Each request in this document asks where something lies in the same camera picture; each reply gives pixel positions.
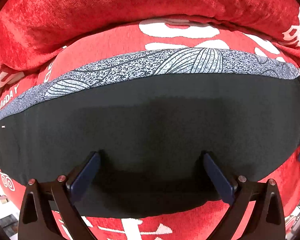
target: gray patterned fabric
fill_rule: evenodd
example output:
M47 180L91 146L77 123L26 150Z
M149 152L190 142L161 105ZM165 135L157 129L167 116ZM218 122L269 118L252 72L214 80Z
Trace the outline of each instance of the gray patterned fabric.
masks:
M123 54L89 63L51 82L34 86L0 110L0 120L27 108L84 89L161 74L234 73L294 79L291 63L230 49L160 49Z

